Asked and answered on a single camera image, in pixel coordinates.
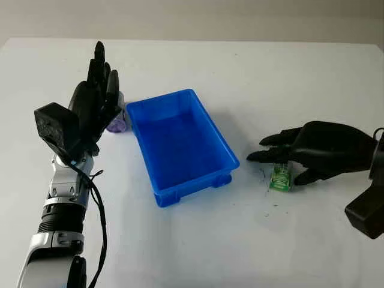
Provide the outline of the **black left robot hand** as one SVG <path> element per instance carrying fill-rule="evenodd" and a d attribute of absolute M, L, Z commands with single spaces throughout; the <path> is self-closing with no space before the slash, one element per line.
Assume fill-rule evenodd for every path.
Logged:
<path fill-rule="evenodd" d="M 103 131 L 121 112 L 119 106 L 119 76 L 105 60 L 101 41 L 95 45 L 88 75 L 74 90 L 69 107 L 79 119 L 81 145 L 91 156 L 97 156 L 97 146 Z"/>

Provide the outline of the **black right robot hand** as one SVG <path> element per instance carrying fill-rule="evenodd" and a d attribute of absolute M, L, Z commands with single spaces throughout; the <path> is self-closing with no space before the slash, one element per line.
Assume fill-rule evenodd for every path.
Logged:
<path fill-rule="evenodd" d="M 311 121 L 265 137 L 260 145 L 269 149 L 250 153 L 248 161 L 299 163 L 306 171 L 294 183 L 307 185 L 343 173 L 369 170 L 377 140 L 348 125 Z"/>

